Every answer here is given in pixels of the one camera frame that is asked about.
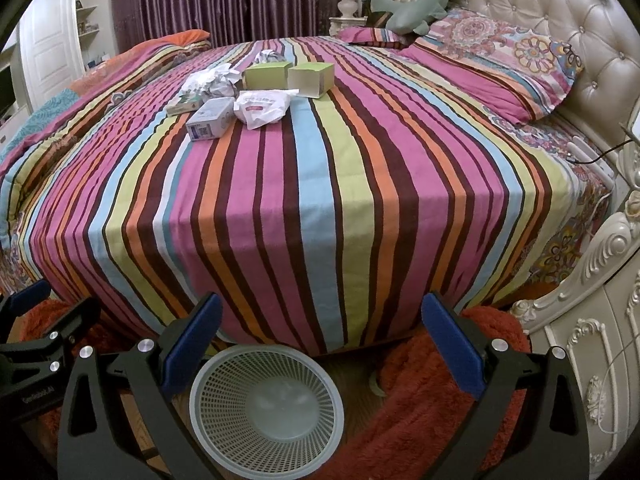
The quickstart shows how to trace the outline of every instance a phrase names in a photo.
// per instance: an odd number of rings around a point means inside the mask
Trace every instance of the green stuffed animal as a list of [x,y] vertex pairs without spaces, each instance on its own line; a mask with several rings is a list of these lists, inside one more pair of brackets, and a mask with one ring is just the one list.
[[445,7],[449,0],[413,0],[407,3],[394,0],[371,0],[373,12],[392,12],[385,28],[396,34],[415,32],[420,36],[428,33],[430,24],[447,15]]

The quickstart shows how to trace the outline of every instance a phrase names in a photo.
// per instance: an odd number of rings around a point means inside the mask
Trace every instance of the white vase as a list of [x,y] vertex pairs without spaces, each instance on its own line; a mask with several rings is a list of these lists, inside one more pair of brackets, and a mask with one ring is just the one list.
[[358,2],[356,0],[340,0],[338,10],[342,13],[341,18],[355,18],[354,14],[358,12]]

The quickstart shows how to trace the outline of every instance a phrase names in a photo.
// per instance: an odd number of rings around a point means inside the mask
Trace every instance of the white plastic basket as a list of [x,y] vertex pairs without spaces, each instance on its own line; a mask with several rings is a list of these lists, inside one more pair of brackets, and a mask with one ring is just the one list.
[[335,452],[342,399],[311,358],[284,346],[238,345],[212,357],[189,399],[191,423],[220,465],[253,479],[293,480]]

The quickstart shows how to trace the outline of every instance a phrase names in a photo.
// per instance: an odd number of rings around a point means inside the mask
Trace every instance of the red rug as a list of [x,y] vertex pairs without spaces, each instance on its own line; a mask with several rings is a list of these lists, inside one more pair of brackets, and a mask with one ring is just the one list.
[[[506,312],[476,307],[463,313],[489,338],[530,351],[520,323]],[[397,346],[380,370],[388,397],[367,429],[340,447],[313,480],[419,480],[464,420],[473,398],[458,389],[426,330]],[[500,462],[520,414],[524,391],[514,394],[483,469]]]
[[[20,341],[32,341],[41,338],[48,332],[47,329],[67,310],[69,310],[69,306],[66,303],[56,300],[46,300],[37,307],[32,308],[24,316],[22,329],[20,330]],[[77,357],[80,349],[86,345],[91,345],[99,353],[109,353],[129,350],[134,345],[134,342],[113,331],[108,324],[100,320],[89,329],[83,339],[76,343],[72,349],[72,354]],[[53,446],[58,444],[60,411],[61,408],[57,408],[40,416],[40,421],[51,432]]]

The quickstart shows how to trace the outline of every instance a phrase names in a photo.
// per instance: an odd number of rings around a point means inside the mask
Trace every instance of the black cable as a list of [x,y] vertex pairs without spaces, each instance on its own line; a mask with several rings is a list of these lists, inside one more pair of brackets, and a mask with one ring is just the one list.
[[613,148],[611,148],[610,150],[607,150],[606,152],[602,152],[602,154],[600,156],[598,156],[597,158],[594,158],[593,160],[589,160],[587,162],[581,162],[580,160],[575,160],[573,158],[568,158],[566,161],[570,162],[571,164],[593,164],[594,162],[598,162],[603,156],[607,155],[607,153],[614,152],[618,148],[622,148],[622,146],[624,146],[625,144],[628,144],[630,142],[634,142],[634,140],[633,139],[627,139],[627,140],[625,140],[625,142],[620,142],[619,145],[614,146]]

